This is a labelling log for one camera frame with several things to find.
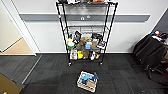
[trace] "blue object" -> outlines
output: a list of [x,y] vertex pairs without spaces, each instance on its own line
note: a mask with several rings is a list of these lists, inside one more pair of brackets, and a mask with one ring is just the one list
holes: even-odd
[[85,49],[90,49],[90,45],[89,44],[85,44]]
[[87,80],[82,80],[82,84],[85,84],[85,85],[86,85],[86,81],[87,81]]
[[83,84],[86,84],[87,79],[92,79],[92,76],[90,76],[90,75],[85,75],[84,77],[81,77],[81,79],[82,79],[82,83],[83,83]]
[[95,79],[99,79],[99,78],[97,77],[97,74],[96,74],[96,73],[94,73],[94,76],[92,77],[92,81],[94,81]]
[[90,75],[85,75],[84,77],[81,77],[82,80],[92,79]]

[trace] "metal shelf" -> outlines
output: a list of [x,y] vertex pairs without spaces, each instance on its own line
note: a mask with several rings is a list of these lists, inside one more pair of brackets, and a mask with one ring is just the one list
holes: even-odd
[[[110,17],[110,19],[111,19],[110,26],[107,27],[107,19],[108,19],[108,14],[109,14],[109,10],[110,10],[111,5],[114,5],[114,12],[113,12],[113,16]],[[57,3],[56,2],[56,7],[57,7],[57,10],[58,10],[58,16],[59,16],[59,20],[60,20],[60,24],[61,24],[61,29],[62,29],[62,33],[63,33],[63,37],[64,37],[65,46],[66,46],[66,38],[69,38],[70,34],[74,34],[75,31],[78,31],[82,34],[101,33],[102,36],[103,36],[103,41],[104,41],[104,39],[106,41],[105,49],[104,50],[100,49],[100,52],[103,51],[103,53],[100,53],[101,57],[100,57],[100,59],[98,59],[98,60],[100,60],[100,65],[102,65],[103,64],[103,59],[104,59],[104,54],[106,52],[107,43],[108,43],[110,33],[111,33],[112,24],[114,22],[114,17],[115,17],[117,5],[118,5],[118,2],[116,2],[116,3],[113,3],[113,2],[92,3],[92,2],[90,2],[90,3],[78,3],[78,4],[64,4],[64,3]],[[59,9],[60,7],[59,6],[62,6],[63,15],[61,15],[61,13],[60,13],[60,9]],[[79,25],[79,26],[74,25],[74,26],[68,26],[67,25],[68,22],[67,22],[67,19],[66,19],[66,13],[65,13],[65,7],[66,6],[73,6],[73,7],[77,7],[77,6],[104,7],[105,6],[105,7],[107,7],[107,11],[106,11],[106,15],[105,15],[104,25]],[[70,66],[72,63],[71,63],[71,59],[70,59],[70,51],[67,48],[67,46],[66,46],[66,51],[67,51],[67,56],[68,56],[68,59],[69,59],[68,65]]]

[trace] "book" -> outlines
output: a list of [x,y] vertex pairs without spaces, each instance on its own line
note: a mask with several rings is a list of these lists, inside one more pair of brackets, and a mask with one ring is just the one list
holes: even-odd
[[98,43],[97,47],[98,48],[101,48],[101,49],[105,49],[105,46],[106,46],[106,42],[105,41],[101,41]]

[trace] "shelf caster wheel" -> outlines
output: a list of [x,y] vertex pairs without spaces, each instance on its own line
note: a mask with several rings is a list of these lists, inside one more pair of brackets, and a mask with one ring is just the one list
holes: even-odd
[[100,66],[102,66],[102,65],[103,65],[103,63],[101,62],[101,63],[100,63]]
[[68,63],[68,66],[70,67],[72,63]]

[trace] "yellow object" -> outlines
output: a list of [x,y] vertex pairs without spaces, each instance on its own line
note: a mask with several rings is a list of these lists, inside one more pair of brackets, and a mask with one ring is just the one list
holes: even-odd
[[95,57],[96,59],[99,59],[99,55],[96,55],[96,57]]
[[82,54],[82,51],[78,51],[78,54]]
[[78,59],[83,58],[83,54],[78,54]]
[[0,90],[4,94],[19,94],[21,87],[0,73]]
[[69,43],[69,42],[72,42],[73,39],[69,38],[69,39],[66,39],[66,42]]
[[77,53],[78,53],[78,59],[81,59],[81,58],[83,58],[82,51],[78,51]]

